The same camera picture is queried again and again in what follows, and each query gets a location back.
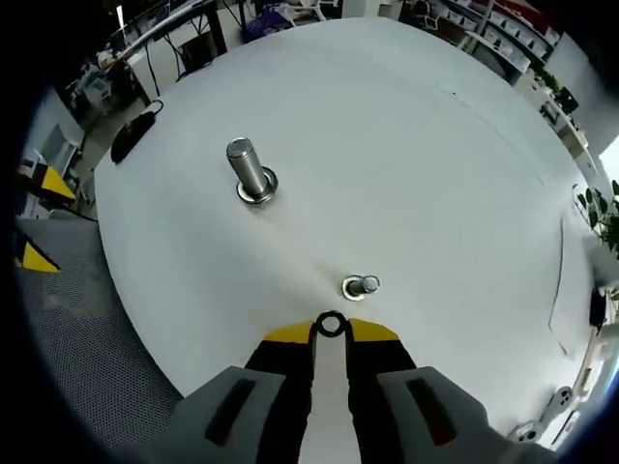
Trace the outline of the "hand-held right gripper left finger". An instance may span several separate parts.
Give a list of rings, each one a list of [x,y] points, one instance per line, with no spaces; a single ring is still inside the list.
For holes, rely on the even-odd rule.
[[[166,443],[179,463],[296,463],[311,409],[316,324],[268,333],[176,407]]]

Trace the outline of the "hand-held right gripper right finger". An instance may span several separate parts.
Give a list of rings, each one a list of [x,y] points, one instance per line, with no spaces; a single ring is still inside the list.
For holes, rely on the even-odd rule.
[[[387,327],[351,318],[345,330],[348,408],[364,463],[553,463],[508,440],[481,402],[433,367],[417,366]]]

